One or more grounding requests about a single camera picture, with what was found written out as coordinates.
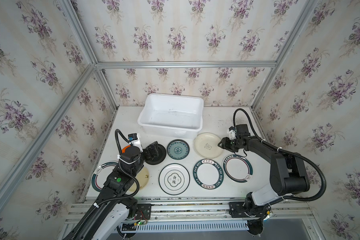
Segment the cream bear plate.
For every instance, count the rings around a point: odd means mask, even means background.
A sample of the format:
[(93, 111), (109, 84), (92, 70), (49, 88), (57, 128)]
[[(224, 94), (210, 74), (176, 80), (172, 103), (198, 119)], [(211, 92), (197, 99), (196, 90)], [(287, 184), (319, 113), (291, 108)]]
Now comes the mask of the cream bear plate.
[(214, 159), (223, 153), (223, 149), (218, 146), (221, 141), (217, 135), (212, 133), (199, 134), (194, 140), (196, 153), (205, 159)]

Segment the white plate green red rim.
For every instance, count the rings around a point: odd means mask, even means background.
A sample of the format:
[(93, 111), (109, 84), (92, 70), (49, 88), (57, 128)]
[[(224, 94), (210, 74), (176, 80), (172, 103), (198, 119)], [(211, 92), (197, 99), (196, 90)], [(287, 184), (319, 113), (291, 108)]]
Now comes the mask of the white plate green red rim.
[(223, 170), (236, 183), (247, 183), (253, 177), (252, 164), (243, 156), (231, 154), (223, 160)]

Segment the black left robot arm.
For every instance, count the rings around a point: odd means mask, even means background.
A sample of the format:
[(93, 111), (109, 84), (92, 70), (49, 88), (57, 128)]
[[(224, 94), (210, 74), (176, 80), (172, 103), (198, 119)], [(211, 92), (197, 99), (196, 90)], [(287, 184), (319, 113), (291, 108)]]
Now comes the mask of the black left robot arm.
[(108, 175), (98, 197), (65, 240), (106, 240), (125, 219), (137, 211), (134, 196), (140, 184), (138, 173), (146, 161), (164, 160), (166, 150), (158, 142), (141, 149), (137, 142), (128, 142), (122, 150), (117, 142), (118, 162)]

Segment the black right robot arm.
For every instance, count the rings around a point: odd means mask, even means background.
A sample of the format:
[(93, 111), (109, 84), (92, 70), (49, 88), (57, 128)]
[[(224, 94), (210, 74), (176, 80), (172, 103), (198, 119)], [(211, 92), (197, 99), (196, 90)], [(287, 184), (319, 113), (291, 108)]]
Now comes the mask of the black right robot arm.
[(243, 212), (248, 217), (261, 214), (261, 208), (275, 204), (283, 197), (307, 192), (309, 178), (301, 157), (282, 153), (281, 148), (269, 144), (257, 135), (251, 135), (245, 124), (229, 128), (229, 136), (222, 138), (218, 147), (232, 153), (249, 151), (260, 156), (270, 164), (268, 185), (247, 194)]

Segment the white plastic bin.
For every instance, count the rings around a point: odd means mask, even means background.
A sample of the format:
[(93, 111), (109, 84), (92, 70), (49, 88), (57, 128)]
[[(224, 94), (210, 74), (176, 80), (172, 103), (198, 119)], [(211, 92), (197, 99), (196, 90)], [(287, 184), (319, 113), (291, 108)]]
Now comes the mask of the white plastic bin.
[(203, 109), (198, 97), (150, 94), (138, 124), (146, 134), (193, 140), (203, 128)]

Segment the orange plate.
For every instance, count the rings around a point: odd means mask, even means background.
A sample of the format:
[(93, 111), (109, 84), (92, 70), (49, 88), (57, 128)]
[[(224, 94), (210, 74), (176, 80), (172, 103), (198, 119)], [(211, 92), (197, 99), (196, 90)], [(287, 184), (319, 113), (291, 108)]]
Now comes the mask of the orange plate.
[(125, 153), (126, 149), (129, 148), (129, 147), (131, 147), (131, 146), (130, 146), (130, 145), (125, 146), (125, 147), (122, 149), (122, 153)]

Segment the yellowish cream plate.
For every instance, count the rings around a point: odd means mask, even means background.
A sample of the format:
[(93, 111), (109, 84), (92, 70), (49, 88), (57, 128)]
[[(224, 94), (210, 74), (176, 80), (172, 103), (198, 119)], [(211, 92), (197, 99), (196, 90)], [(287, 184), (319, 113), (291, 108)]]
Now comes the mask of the yellowish cream plate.
[[(147, 167), (143, 167), (140, 172), (137, 174), (136, 179), (139, 182), (139, 190), (142, 190), (149, 182), (150, 173)], [(137, 184), (133, 181), (132, 186), (129, 188), (128, 193), (131, 194), (137, 189)]]

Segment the teal blue floral plate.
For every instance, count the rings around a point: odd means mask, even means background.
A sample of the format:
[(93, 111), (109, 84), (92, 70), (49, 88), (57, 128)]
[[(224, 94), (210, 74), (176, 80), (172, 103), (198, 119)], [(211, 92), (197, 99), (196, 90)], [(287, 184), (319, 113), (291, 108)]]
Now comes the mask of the teal blue floral plate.
[(184, 140), (173, 140), (167, 146), (167, 154), (174, 160), (185, 159), (190, 152), (188, 143)]

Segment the white plate green lettered rim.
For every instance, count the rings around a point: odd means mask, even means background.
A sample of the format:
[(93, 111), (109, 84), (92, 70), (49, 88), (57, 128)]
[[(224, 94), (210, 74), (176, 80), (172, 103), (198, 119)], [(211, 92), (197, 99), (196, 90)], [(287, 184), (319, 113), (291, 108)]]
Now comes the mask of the white plate green lettered rim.
[(193, 178), (203, 189), (215, 190), (223, 184), (224, 171), (216, 161), (202, 159), (193, 167)]

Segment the white plate black rim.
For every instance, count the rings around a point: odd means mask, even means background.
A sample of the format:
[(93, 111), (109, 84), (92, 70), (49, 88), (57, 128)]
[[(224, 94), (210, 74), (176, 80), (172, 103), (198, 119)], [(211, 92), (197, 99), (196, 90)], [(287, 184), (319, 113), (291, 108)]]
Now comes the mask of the white plate black rim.
[(168, 195), (184, 193), (190, 185), (190, 174), (180, 164), (169, 164), (159, 174), (159, 186)]

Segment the white green rim plate left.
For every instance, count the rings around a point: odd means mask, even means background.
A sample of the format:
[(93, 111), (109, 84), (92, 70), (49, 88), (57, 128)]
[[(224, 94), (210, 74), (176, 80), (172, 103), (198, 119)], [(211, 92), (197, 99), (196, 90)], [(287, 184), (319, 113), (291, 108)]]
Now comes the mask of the white green rim plate left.
[(117, 162), (106, 162), (95, 169), (91, 177), (91, 186), (96, 192), (100, 192), (103, 189), (108, 176), (117, 165)]

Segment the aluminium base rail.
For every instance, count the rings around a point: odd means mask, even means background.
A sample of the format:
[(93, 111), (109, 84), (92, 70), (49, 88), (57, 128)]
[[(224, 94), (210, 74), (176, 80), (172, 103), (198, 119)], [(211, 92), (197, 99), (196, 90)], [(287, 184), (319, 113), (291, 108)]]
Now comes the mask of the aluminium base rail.
[[(69, 239), (76, 225), (90, 212), (93, 201), (73, 204), (59, 240)], [(241, 231), (254, 230), (252, 222), (260, 217), (244, 214), (244, 199), (235, 198), (143, 198), (137, 202), (117, 204), (101, 222), (100, 228), (92, 238), (77, 237), (77, 240), (106, 240), (111, 234), (135, 233), (176, 233), (201, 231)], [(273, 206), (265, 206), (264, 230), (266, 220), (302, 220), (310, 240), (325, 240), (313, 212), (308, 204), (296, 201), (283, 201)]]

